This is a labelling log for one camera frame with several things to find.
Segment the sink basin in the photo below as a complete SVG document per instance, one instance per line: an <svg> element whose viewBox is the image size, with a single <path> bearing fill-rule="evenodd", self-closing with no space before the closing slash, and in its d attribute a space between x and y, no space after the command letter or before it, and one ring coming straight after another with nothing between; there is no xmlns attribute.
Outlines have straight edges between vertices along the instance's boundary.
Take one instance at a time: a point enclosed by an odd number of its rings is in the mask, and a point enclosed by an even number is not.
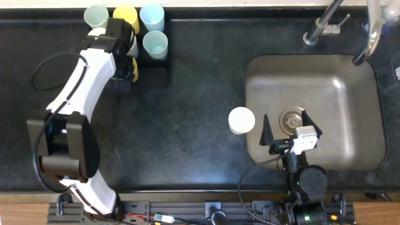
<svg viewBox="0 0 400 225"><path fill-rule="evenodd" d="M263 116L274 139L302 125L301 110L321 128L309 164L325 169L375 169L386 155L378 88L373 68L354 66L352 56L261 56L246 71L246 107L256 117L247 150L256 163L275 158L259 145ZM274 163L268 168L275 168Z"/></svg>

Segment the chrome faucet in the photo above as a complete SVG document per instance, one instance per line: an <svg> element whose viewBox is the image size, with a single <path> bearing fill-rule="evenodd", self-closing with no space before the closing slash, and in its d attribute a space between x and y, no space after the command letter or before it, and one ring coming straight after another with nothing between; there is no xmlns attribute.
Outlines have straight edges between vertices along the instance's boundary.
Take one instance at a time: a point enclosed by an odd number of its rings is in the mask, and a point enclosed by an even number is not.
<svg viewBox="0 0 400 225"><path fill-rule="evenodd" d="M336 32L330 32L329 34L338 34L338 28L340 26L336 26L336 28L332 28L328 24L332 15L342 4L343 0L334 0L326 9L324 14L316 19L315 25L312 27L310 32L306 32L303 36L303 40L306 44L313 45L318 41L318 37L320 35L324 35L326 30L336 30ZM358 56L355 56L352 59L352 63L355 66L361 65L367 58L371 56L371 54L375 51L376 46L378 45L379 39L381 38L382 31L382 17L381 17L381 3L380 0L367 0L368 7L368 17L369 17L369 34L367 40L367 46L362 50L362 53Z"/></svg>

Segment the black countertop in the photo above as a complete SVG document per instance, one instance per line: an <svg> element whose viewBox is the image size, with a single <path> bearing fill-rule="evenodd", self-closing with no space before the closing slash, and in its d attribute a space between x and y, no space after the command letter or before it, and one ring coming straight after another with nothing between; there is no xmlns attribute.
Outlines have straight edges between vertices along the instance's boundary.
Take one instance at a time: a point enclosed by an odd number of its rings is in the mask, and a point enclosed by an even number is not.
<svg viewBox="0 0 400 225"><path fill-rule="evenodd" d="M339 10L352 17L338 36L303 43L322 9L167 9L167 89L105 89L92 117L101 147L100 171L117 191L231 190L254 164L246 136L233 134L229 112L245 106L247 65L266 54L356 54L366 44L366 9ZM26 119L44 109L60 90L36 92L33 69L59 51L79 51L89 28L82 9L3 11L0 16L0 191L42 192L32 169ZM370 59L376 70L386 130L387 158L373 171L328 171L329 190L400 189L400 86L391 59L400 51L400 28L381 39ZM68 56L45 67L43 86L64 82L76 60ZM257 169L245 188L286 190L274 169Z"/></svg>

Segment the wooden floor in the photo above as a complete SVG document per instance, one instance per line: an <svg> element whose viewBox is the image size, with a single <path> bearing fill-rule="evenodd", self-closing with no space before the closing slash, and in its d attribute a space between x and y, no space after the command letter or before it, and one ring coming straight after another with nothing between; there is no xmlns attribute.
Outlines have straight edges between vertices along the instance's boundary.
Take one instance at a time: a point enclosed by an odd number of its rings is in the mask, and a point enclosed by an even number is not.
<svg viewBox="0 0 400 225"><path fill-rule="evenodd" d="M360 225L400 225L400 202L356 202ZM0 225L45 225L48 204L0 204Z"/></svg>

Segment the sink drain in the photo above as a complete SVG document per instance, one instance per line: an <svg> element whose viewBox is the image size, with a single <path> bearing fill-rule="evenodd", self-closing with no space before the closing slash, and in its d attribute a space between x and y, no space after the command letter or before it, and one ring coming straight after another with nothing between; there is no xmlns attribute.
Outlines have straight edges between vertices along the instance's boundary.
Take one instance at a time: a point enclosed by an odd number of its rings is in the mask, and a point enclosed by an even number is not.
<svg viewBox="0 0 400 225"><path fill-rule="evenodd" d="M279 122L286 134L293 135L296 128L303 126L302 111L300 107L293 107L282 112Z"/></svg>

